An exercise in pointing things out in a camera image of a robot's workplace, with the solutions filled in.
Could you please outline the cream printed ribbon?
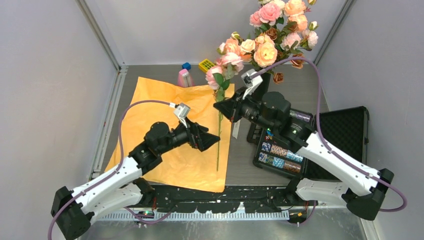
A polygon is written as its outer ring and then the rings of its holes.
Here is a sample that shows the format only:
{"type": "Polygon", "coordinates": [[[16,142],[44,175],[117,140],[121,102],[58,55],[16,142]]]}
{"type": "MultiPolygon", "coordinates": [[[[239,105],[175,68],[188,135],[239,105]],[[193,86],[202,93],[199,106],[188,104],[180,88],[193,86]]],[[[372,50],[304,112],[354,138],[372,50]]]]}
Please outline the cream printed ribbon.
{"type": "Polygon", "coordinates": [[[233,124],[232,137],[235,139],[238,139],[240,123],[241,123],[241,120],[238,120],[237,122],[233,124]]]}

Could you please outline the peach peony flower stem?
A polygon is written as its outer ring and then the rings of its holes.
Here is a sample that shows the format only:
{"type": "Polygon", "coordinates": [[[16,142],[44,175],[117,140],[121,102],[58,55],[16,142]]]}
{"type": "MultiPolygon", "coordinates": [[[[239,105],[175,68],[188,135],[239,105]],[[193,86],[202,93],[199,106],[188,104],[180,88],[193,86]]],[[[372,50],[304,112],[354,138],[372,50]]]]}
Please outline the peach peony flower stem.
{"type": "Polygon", "coordinates": [[[219,45],[216,51],[220,55],[224,55],[226,53],[235,53],[242,58],[243,62],[250,63],[252,60],[252,56],[241,50],[240,44],[242,42],[243,38],[241,38],[238,32],[234,31],[231,34],[230,38],[228,38],[225,42],[219,45]]]}

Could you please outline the pink metronome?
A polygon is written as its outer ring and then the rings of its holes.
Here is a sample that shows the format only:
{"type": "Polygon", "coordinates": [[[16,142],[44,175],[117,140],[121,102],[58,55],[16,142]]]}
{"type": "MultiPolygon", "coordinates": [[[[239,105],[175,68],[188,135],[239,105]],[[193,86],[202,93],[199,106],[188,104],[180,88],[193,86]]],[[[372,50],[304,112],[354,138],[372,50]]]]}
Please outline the pink metronome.
{"type": "Polygon", "coordinates": [[[179,71],[177,85],[182,88],[189,88],[195,85],[193,78],[187,69],[184,68],[179,71]]]}

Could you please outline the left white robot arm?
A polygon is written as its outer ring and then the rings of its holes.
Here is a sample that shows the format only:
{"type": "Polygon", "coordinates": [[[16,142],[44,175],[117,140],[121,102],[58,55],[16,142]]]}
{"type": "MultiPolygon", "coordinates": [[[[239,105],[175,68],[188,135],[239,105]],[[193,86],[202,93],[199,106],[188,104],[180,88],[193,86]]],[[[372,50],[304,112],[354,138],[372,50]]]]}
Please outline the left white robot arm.
{"type": "Polygon", "coordinates": [[[190,107],[183,103],[169,106],[178,119],[176,128],[169,128],[162,121],[153,123],[143,142],[127,156],[120,152],[119,164],[85,184],[73,189],[63,186],[55,192],[49,240],[53,225],[58,226],[65,239],[75,240],[115,210],[136,204],[148,207],[154,191],[142,177],[162,162],[163,154],[184,144],[203,152],[220,141],[207,127],[188,119],[190,107]]]}

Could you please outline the blue toy block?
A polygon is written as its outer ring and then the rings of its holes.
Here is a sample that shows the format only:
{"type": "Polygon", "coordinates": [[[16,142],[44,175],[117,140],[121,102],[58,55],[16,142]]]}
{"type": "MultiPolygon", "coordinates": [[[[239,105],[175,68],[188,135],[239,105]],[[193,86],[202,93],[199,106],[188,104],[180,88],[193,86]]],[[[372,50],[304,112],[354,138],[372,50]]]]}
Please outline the blue toy block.
{"type": "Polygon", "coordinates": [[[192,66],[191,66],[191,64],[189,63],[189,62],[185,62],[185,63],[183,63],[182,65],[181,65],[181,68],[184,70],[187,70],[187,71],[189,71],[191,68],[192,68],[192,66]]]}

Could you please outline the orange flower bouquet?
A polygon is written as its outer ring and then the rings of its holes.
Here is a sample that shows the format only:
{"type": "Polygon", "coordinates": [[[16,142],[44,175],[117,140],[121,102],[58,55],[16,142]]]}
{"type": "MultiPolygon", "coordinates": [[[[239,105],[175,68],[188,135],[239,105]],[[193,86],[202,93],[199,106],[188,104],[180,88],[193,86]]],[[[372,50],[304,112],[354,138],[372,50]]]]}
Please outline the orange flower bouquet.
{"type": "Polygon", "coordinates": [[[221,102],[226,97],[226,90],[229,88],[231,79],[244,68],[244,62],[240,55],[235,52],[227,52],[221,55],[215,65],[205,74],[205,80],[213,89],[215,101],[221,102]]]}

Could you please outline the black poker chip case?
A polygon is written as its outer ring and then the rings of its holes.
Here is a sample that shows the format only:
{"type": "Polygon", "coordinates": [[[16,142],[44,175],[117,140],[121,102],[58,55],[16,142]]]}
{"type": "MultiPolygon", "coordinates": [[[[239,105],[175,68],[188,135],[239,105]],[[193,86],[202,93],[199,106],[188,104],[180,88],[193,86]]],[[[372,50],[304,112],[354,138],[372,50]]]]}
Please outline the black poker chip case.
{"type": "MultiPolygon", "coordinates": [[[[364,106],[324,112],[319,115],[323,137],[351,156],[366,164],[369,111],[364,106]]],[[[301,157],[271,140],[267,131],[251,124],[247,141],[257,146],[252,163],[260,169],[277,173],[285,178],[308,178],[310,180],[335,182],[337,177],[315,162],[301,157]]]]}

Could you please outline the orange yellow wrapping paper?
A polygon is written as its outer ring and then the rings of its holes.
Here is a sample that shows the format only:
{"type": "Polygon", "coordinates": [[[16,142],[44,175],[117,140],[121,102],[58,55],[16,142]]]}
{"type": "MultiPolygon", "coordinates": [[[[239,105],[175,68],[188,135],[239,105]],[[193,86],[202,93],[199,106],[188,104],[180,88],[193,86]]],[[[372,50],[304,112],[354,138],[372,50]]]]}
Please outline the orange yellow wrapping paper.
{"type": "Polygon", "coordinates": [[[206,151],[200,152],[188,144],[177,147],[162,156],[153,170],[144,174],[147,181],[221,193],[225,188],[230,150],[232,124],[227,119],[219,120],[213,107],[214,91],[208,85],[179,87],[171,83],[139,77],[132,96],[132,103],[152,100],[132,107],[121,122],[124,154],[128,155],[155,122],[165,122],[170,128],[178,125],[173,110],[160,101],[186,104],[190,107],[188,118],[207,127],[220,141],[206,151]]]}

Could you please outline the yellow toy block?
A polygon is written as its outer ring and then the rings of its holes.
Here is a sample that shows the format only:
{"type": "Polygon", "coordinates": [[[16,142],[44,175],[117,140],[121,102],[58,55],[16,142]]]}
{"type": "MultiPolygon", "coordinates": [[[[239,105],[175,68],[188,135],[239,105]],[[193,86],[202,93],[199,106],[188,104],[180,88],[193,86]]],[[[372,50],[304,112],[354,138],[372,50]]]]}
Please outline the yellow toy block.
{"type": "Polygon", "coordinates": [[[211,68],[216,65],[209,59],[204,59],[198,64],[198,68],[203,72],[207,73],[211,68]]]}

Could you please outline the single cream rose stem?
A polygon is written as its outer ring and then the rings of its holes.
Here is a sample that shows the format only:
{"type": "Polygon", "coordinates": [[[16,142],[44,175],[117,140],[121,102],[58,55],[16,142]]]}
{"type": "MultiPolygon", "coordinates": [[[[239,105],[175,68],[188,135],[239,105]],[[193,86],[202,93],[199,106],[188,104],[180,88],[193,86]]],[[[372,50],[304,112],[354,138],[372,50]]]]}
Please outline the single cream rose stem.
{"type": "Polygon", "coordinates": [[[256,42],[252,39],[246,39],[239,45],[241,54],[252,53],[256,49],[256,42]]]}

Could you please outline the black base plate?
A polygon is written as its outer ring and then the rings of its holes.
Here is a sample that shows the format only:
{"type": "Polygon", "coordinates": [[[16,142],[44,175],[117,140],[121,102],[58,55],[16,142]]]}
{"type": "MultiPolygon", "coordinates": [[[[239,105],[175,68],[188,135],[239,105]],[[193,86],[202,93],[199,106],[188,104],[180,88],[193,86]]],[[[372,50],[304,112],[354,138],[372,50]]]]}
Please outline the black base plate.
{"type": "Polygon", "coordinates": [[[170,185],[153,185],[149,201],[130,206],[155,209],[160,213],[234,213],[244,207],[246,213],[277,213],[291,207],[312,207],[318,203],[295,197],[284,186],[227,185],[223,192],[209,192],[170,185]]]}

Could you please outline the black vase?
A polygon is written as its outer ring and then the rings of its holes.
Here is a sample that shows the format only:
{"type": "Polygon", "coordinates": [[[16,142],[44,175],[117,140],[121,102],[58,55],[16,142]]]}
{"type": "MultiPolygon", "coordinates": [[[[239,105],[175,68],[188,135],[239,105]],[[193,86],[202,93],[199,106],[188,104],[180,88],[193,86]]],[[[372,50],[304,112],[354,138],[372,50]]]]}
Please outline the black vase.
{"type": "Polygon", "coordinates": [[[270,80],[273,75],[271,73],[263,73],[260,76],[262,78],[262,83],[258,86],[258,88],[252,94],[252,97],[256,101],[260,101],[263,95],[268,92],[270,80]]]}

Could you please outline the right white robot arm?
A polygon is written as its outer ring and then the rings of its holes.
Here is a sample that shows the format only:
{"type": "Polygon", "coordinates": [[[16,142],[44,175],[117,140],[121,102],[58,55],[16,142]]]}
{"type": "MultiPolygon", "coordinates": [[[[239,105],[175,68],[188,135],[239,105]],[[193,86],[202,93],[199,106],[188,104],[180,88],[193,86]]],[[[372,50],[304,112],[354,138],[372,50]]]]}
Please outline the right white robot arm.
{"type": "Polygon", "coordinates": [[[332,203],[345,206],[361,219],[375,220],[382,211],[394,173],[367,166],[329,143],[309,124],[290,115],[291,103],[280,92],[266,92],[260,101],[255,100],[252,93],[263,81],[255,70],[245,72],[242,79],[244,87],[232,97],[216,102],[214,108],[231,122],[244,118],[269,131],[271,139],[283,148],[311,160],[337,178],[295,180],[285,192],[287,202],[332,203]]]}

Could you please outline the pink flowers in vase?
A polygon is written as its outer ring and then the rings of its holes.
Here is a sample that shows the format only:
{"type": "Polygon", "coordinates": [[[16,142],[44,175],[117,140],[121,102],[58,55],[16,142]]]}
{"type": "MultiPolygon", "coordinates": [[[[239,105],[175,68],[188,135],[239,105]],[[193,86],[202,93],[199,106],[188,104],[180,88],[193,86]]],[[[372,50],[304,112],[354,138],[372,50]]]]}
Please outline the pink flowers in vase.
{"type": "Polygon", "coordinates": [[[252,37],[256,42],[251,55],[254,67],[264,69],[272,64],[293,57],[294,68],[301,69],[304,52],[310,52],[319,41],[316,21],[309,21],[306,14],[316,4],[314,0],[260,0],[258,10],[249,17],[253,26],[252,37]]]}

